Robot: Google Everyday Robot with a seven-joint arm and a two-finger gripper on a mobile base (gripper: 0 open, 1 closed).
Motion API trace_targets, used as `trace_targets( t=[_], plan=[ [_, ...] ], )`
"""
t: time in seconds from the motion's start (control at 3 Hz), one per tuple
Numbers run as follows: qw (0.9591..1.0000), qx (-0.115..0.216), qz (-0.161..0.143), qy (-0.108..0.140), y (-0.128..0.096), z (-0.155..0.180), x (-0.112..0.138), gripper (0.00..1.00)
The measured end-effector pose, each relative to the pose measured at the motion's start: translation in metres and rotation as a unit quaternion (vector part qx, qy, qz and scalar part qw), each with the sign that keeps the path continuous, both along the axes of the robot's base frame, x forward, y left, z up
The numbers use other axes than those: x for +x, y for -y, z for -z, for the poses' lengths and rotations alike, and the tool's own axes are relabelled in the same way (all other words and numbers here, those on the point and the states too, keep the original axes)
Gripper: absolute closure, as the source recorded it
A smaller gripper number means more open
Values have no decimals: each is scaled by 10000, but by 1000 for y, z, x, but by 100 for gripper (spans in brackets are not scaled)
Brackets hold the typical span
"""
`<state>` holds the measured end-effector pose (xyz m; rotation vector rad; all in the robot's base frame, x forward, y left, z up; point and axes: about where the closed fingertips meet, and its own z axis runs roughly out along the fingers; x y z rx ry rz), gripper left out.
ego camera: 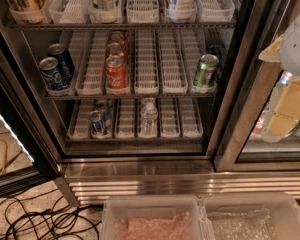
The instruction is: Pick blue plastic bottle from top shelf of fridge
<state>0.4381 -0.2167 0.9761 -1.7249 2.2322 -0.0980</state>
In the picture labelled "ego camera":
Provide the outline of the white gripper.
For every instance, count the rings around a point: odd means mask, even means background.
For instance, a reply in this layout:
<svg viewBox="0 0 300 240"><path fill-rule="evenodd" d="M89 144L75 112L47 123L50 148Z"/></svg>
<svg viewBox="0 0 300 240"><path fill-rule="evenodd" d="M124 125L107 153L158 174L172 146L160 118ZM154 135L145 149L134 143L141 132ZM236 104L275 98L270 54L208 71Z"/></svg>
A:
<svg viewBox="0 0 300 240"><path fill-rule="evenodd" d="M258 56L262 61L279 63L290 73L300 76L300 13L286 29ZM290 81L275 106L267 130L284 137L300 119L300 78Z"/></svg>

